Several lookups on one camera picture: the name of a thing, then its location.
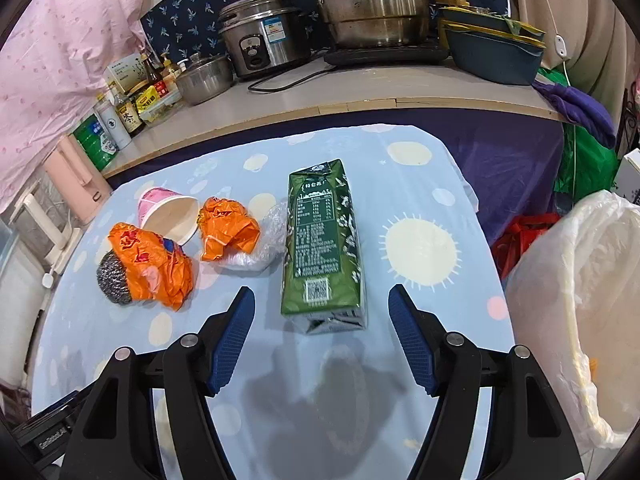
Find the orange plastic bag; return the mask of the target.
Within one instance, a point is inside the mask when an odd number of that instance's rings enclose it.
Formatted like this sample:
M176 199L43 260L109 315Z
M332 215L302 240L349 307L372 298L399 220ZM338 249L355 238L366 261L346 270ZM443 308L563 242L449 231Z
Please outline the orange plastic bag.
M155 300L171 310L181 309L195 278L192 260L179 244L126 222L115 223L107 239L124 266L132 301Z

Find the clear plastic bag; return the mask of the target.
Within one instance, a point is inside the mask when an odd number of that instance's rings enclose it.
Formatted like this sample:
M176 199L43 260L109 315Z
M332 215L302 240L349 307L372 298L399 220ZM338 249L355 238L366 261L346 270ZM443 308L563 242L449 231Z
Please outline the clear plastic bag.
M285 253L287 218L285 200L280 200L269 209L265 218L258 221L260 234L253 251L247 254L231 249L216 262L216 266L234 272L262 272L267 269Z

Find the pink paper cup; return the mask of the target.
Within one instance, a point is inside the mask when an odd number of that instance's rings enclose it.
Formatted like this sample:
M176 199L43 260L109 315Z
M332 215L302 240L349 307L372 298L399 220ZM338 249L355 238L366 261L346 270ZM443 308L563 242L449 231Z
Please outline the pink paper cup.
M183 246L196 232L200 203L193 196L153 186L138 200L139 228Z

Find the green milk carton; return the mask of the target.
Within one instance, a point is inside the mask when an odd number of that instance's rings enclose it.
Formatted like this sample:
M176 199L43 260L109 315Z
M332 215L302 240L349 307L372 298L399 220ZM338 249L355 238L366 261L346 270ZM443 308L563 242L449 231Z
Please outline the green milk carton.
M280 313L307 335L367 327L357 222L339 159L288 178Z

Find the white lined trash bin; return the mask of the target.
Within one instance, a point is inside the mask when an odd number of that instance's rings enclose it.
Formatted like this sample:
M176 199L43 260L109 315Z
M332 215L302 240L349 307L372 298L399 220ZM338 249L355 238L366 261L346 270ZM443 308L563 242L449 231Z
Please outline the white lined trash bin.
M639 419L639 208L593 193L538 237L506 281L578 448L621 448Z

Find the white bottle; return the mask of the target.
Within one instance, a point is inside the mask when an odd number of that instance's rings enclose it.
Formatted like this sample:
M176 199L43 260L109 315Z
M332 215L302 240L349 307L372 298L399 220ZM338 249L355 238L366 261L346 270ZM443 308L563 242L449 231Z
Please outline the white bottle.
M104 125L105 130L110 134L117 147L120 150L126 148L126 146L131 143L131 136L120 120L119 114L114 109L114 106L103 93L99 93L96 96L94 110L99 116L101 124Z

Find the dark soy sauce bottle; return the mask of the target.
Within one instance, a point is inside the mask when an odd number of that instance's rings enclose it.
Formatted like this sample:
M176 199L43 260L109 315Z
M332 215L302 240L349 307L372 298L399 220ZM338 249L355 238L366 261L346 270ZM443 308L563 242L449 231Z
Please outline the dark soy sauce bottle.
M112 88L112 92L114 96L114 107L119 114L120 121L130 136L137 136L145 127L144 122L142 122L138 114L137 107L120 92L116 86Z

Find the white milk carton box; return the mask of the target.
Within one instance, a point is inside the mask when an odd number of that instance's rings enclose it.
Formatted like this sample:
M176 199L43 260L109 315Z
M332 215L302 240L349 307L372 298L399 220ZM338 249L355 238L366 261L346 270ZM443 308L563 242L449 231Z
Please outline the white milk carton box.
M639 203L640 150L635 148L623 157L618 167L612 191L633 204Z

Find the clear glass food container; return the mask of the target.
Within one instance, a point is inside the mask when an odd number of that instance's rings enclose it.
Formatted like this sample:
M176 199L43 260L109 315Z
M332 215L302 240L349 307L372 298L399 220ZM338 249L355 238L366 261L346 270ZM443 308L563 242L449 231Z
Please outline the clear glass food container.
M149 88L140 94L136 105L139 117L145 125L156 125L163 122L182 104L182 95L175 88L164 96L160 96L154 88Z

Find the small steel lidded pot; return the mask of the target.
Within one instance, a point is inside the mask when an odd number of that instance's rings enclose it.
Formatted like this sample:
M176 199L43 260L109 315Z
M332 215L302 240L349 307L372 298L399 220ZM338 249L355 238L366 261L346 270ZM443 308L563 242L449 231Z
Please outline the small steel lidded pot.
M198 105L220 96L234 85L233 68L225 55L193 53L186 69L176 78L176 85L189 105Z

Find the white seasoning box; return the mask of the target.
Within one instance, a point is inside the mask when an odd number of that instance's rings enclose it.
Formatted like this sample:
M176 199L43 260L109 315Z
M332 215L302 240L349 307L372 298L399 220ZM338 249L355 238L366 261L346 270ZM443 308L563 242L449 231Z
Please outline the white seasoning box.
M103 77L108 84L114 82L121 92L130 92L132 88L146 79L140 54L133 53L108 64Z

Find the black induction cooktop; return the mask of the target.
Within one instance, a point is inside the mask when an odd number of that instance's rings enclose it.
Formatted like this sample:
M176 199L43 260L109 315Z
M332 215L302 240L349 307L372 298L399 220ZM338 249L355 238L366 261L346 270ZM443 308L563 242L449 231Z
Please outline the black induction cooktop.
M338 68L395 65L438 65L449 51L437 44L405 47L341 48L323 55L324 62Z

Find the stacked teal yellow basins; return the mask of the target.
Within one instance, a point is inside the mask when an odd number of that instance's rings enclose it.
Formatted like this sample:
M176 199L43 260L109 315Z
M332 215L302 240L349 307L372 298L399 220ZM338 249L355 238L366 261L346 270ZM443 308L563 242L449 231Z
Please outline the stacked teal yellow basins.
M470 6L442 6L438 30L457 68L497 84L530 86L546 50L543 30Z

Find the steel rice cooker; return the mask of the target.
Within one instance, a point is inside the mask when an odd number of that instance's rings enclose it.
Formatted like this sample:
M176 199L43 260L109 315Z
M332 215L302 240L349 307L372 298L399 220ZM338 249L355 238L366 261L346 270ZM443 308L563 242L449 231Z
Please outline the steel rice cooker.
M239 0L221 9L219 35L236 76L250 80L311 58L302 10L294 0Z

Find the beige curtain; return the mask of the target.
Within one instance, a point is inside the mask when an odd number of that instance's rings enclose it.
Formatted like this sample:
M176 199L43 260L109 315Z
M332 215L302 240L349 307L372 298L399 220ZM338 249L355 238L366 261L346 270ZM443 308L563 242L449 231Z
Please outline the beige curtain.
M639 41L613 0L512 0L514 15L546 32L542 66L598 100L616 124L639 73Z

